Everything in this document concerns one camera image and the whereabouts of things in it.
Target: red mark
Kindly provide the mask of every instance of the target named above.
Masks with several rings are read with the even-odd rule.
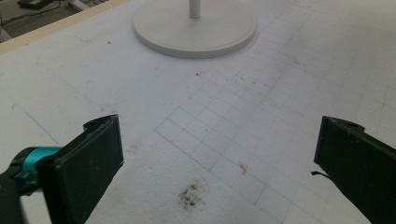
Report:
[[[242,170],[244,170],[244,172],[242,173],[242,175],[245,175],[248,173],[248,167],[244,164],[240,164],[239,167],[241,167]]]

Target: white pole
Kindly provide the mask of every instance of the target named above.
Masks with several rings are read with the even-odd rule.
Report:
[[[190,0],[190,18],[199,19],[201,17],[201,0]]]

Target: dirt spot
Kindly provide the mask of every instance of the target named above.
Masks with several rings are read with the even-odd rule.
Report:
[[[142,151],[144,151],[145,147],[142,145],[140,139],[137,141],[133,141],[129,147],[125,149],[127,153],[130,153],[132,155],[138,155]]]
[[[178,203],[181,204],[185,210],[191,212],[195,207],[204,202],[198,196],[202,190],[203,186],[199,182],[189,185],[178,195]]]
[[[200,71],[200,72],[195,73],[195,75],[198,76],[198,77],[200,77],[200,76],[203,75],[204,73],[205,73],[205,71]]]
[[[113,108],[111,105],[100,105],[100,111],[105,113],[117,114],[117,109]]]

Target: white table surface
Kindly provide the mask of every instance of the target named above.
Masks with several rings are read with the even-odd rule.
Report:
[[[0,55],[1,172],[22,149],[64,146],[117,113],[125,164],[88,223],[368,223],[309,171],[323,115],[396,145],[391,1],[247,0],[253,42],[198,61],[138,42],[144,2]],[[204,203],[186,211],[178,194],[197,181]],[[40,193],[23,201],[31,223],[50,223]]]

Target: round white base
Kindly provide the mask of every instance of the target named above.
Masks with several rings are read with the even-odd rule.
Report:
[[[253,11],[237,0],[202,0],[191,19],[188,0],[151,0],[134,14],[139,40],[162,54],[205,59],[233,53],[254,36]]]

